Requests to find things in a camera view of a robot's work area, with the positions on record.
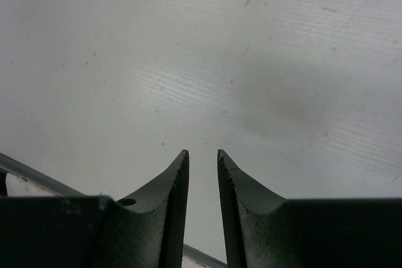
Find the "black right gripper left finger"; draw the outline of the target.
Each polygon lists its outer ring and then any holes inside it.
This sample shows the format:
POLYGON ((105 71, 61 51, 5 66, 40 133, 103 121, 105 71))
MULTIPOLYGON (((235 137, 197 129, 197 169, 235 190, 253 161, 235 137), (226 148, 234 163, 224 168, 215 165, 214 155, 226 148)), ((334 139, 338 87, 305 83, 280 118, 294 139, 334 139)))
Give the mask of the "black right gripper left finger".
POLYGON ((1 169, 53 196, 1 198, 2 267, 180 267, 189 154, 120 200, 87 196, 7 156, 1 169))

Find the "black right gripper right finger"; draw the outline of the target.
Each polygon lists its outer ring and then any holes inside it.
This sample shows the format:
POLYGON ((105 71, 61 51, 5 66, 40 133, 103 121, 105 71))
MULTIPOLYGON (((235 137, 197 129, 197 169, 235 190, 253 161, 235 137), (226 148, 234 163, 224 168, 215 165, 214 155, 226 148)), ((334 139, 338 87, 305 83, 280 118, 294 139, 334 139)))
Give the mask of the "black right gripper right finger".
POLYGON ((400 267, 399 198, 286 199, 217 155, 229 267, 400 267))

